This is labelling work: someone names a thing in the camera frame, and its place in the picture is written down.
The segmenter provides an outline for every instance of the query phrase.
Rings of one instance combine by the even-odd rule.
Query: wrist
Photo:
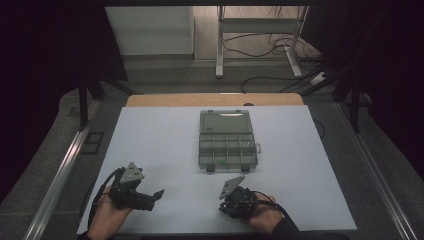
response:
[[[271,232],[270,236],[272,240],[281,240],[281,239],[291,239],[291,240],[299,240],[301,239],[301,234],[299,229],[291,221],[290,217],[284,217],[277,225],[274,227],[274,230]]]
[[[272,231],[282,219],[284,219],[284,216],[282,214],[274,214],[270,216],[268,219],[268,223],[264,226],[263,232],[266,235],[271,235]]]
[[[87,237],[91,240],[107,240],[109,237],[105,236],[105,233],[96,230],[88,230]]]

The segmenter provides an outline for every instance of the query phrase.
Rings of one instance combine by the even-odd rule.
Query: table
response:
[[[53,2],[54,4],[59,5],[100,5],[100,6],[275,6],[275,5],[288,5],[288,6],[366,6],[371,4],[376,4],[376,1],[369,1],[369,0],[269,0],[269,1],[263,1],[263,0],[246,0],[246,1],[240,1],[240,0],[182,0],[182,1],[175,1],[175,0],[47,0],[46,2]],[[372,24],[371,30],[369,31],[370,34],[367,34],[366,39],[369,40],[369,38],[372,37],[371,32],[375,28],[375,26],[379,25],[379,19],[376,19],[375,23]],[[351,62],[356,63],[360,61],[360,59],[364,56],[364,49],[366,49],[367,41],[363,41],[363,44],[361,44],[361,51],[355,52],[354,56],[352,57]],[[356,70],[356,65],[349,65],[349,71],[352,72]],[[343,74],[345,74],[347,71],[343,71],[341,74],[335,74],[333,78],[328,79],[328,81],[323,81],[322,84],[318,84],[315,87],[311,89],[307,89],[302,92],[302,95],[308,95],[312,93],[313,91],[319,89],[325,84],[328,84],[336,79],[339,79]],[[351,83],[351,79],[348,79],[348,81],[344,81],[349,85]],[[338,94],[335,98],[340,98],[340,95],[344,96],[344,94]],[[65,170],[68,170],[70,167],[67,167],[68,165],[65,165]],[[65,171],[64,173],[58,171],[58,178],[60,179],[66,179],[68,174],[68,171]],[[43,232],[43,228],[37,228],[34,230],[33,226],[45,226],[46,222],[50,218],[51,210],[54,208],[57,200],[57,198],[60,195],[60,191],[56,191],[57,185],[52,184],[49,188],[48,193],[52,193],[54,196],[53,201],[52,198],[46,198],[43,200],[39,211],[37,211],[37,214],[33,220],[33,223],[31,223],[31,226],[29,228],[29,231],[27,235],[40,235]]]
[[[246,103],[254,106],[241,106]],[[263,149],[258,167],[246,174],[242,186],[276,196],[300,230],[356,229],[309,110],[297,94],[131,96],[89,202],[107,175],[135,162],[146,175],[137,191],[151,195],[165,189],[165,193],[153,211],[134,211],[120,233],[255,232],[218,211],[224,181],[241,173],[208,174],[197,165],[200,111],[234,108],[249,110],[256,142]],[[79,233],[86,229],[88,212]]]

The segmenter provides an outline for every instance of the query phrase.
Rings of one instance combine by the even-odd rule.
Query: black cable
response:
[[[222,46],[223,46],[225,49],[227,49],[228,51],[231,51],[231,52],[238,52],[238,53],[240,53],[240,54],[243,54],[243,55],[246,55],[246,56],[249,56],[249,57],[263,57],[263,56],[266,56],[266,55],[270,54],[270,53],[274,50],[274,47],[273,47],[271,50],[269,50],[269,51],[268,51],[268,52],[266,52],[266,53],[259,54],[259,55],[253,55],[253,54],[245,53],[245,52],[242,52],[242,51],[239,51],[239,50],[236,50],[236,49],[228,48],[227,46],[225,46],[225,43],[224,43],[224,42],[222,42]]]
[[[280,17],[280,15],[281,15],[282,10],[283,10],[283,6],[278,6],[278,8],[277,8],[277,7],[275,7],[274,17],[275,17],[275,18],[279,18],[279,17]]]
[[[241,12],[240,12],[240,6],[237,6],[237,12],[239,12],[240,17],[243,17],[243,14],[241,14]]]
[[[304,87],[306,87],[308,84],[311,83],[311,81],[313,80],[313,78],[315,78],[318,74],[320,74],[319,72],[321,72],[323,70],[323,68],[318,68],[317,70],[313,70],[311,72],[309,72],[306,76],[305,79],[308,78],[305,81],[302,81],[302,83],[298,83],[299,86],[297,86],[296,88],[293,88],[291,91],[294,91],[297,89],[297,93],[300,93],[302,91],[302,89]]]
[[[251,81],[251,80],[255,80],[255,79],[271,79],[271,80],[282,80],[282,81],[294,81],[294,80],[297,80],[297,79],[295,79],[295,78],[279,78],[279,77],[265,77],[265,76],[263,76],[263,77],[251,77],[251,78],[248,78],[248,79],[244,80],[244,81],[241,83],[241,86],[240,86],[240,88],[241,88],[241,92],[242,92],[242,93],[246,93],[246,91],[244,90],[244,85],[245,85],[247,82],[249,82],[249,81]]]
[[[305,47],[306,47],[306,43],[304,43],[304,42],[302,42],[302,41],[297,41],[297,43],[301,43],[301,44],[303,44],[303,48],[302,48],[302,52],[303,52],[303,55],[305,55],[303,58],[306,58],[306,59],[311,59],[311,57],[309,57],[307,54],[306,54],[306,50],[305,50]],[[301,57],[297,54],[297,52],[296,52],[296,59],[301,59]]]
[[[281,37],[275,39],[275,40],[271,40],[273,34],[270,34],[268,37],[268,44],[274,47],[274,51],[273,54],[274,55],[281,55],[285,52],[287,52],[286,47],[290,47],[289,44],[287,44],[287,41],[283,41],[285,39],[291,39],[288,37],[285,37],[284,35],[291,35],[291,34],[287,34],[287,33],[283,33]]]
[[[305,70],[308,70],[308,71],[312,71],[313,70],[313,69],[310,69],[310,68],[305,67],[305,65],[302,63],[301,60],[299,60],[297,58],[296,58],[296,60],[297,60],[297,64],[299,65],[299,67],[301,67],[301,68],[303,68]]]
[[[91,203],[91,209],[90,209],[90,215],[88,217],[88,226],[87,226],[87,229],[90,228],[91,221],[93,221],[93,217],[96,214],[97,204],[99,203],[100,197],[103,195],[103,192],[105,191],[105,188],[106,188],[107,183],[110,181],[110,179],[112,177],[114,177],[116,175],[116,173],[119,170],[121,170],[121,169],[120,168],[119,169],[116,169],[115,171],[113,171],[113,173],[111,173],[107,177],[106,181],[103,183],[102,186],[100,186],[99,191],[97,192],[96,196],[94,197],[93,202]]]
[[[305,82],[308,82],[309,83],[312,80],[312,77],[311,76],[313,76],[314,74],[316,74],[318,72],[321,72],[322,69],[324,69],[324,65],[321,63],[317,67],[315,67],[312,71],[310,71],[308,74],[306,74],[302,78],[299,78],[299,80],[300,80],[299,82],[296,82],[294,84],[291,84],[291,85],[289,85],[289,86],[284,87],[283,89],[281,89],[280,90],[280,93],[286,92],[288,89],[293,88],[294,86],[296,86],[298,84],[303,84]]]
[[[281,17],[283,17],[283,6],[280,6],[280,10],[278,11],[278,15],[277,15],[277,17],[280,17],[280,15],[281,15]]]
[[[250,34],[243,34],[243,35],[239,35],[239,36],[235,36],[235,37],[227,38],[227,39],[223,38],[222,40],[224,42],[228,42],[228,41],[231,41],[231,40],[234,40],[234,39],[237,39],[237,38],[250,37],[250,36],[258,36],[258,35],[268,35],[268,34],[269,33],[250,33]]]
[[[80,215],[79,215],[79,218],[78,218],[80,221],[81,221],[81,218],[82,218],[82,216],[84,214],[85,207],[87,205],[88,199],[90,198],[90,193],[93,190],[95,183],[96,183],[96,181],[93,181],[90,184],[90,187],[87,189],[87,191],[84,194],[84,200],[83,200],[83,204],[82,204],[82,206],[80,208]]]
[[[265,18],[267,18],[269,16],[269,14],[272,13],[272,10],[274,10],[274,6],[271,7],[271,10],[266,14]]]

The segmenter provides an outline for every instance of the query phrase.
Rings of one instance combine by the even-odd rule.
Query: white paper sheet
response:
[[[129,162],[144,169],[138,192],[165,193],[153,211],[133,211],[121,233],[254,232],[218,210],[224,182],[241,173],[207,174],[198,166],[200,111],[208,109],[250,112],[262,153],[242,187],[275,196],[300,230],[356,229],[307,106],[130,107],[122,109],[78,233],[87,229],[100,185]]]

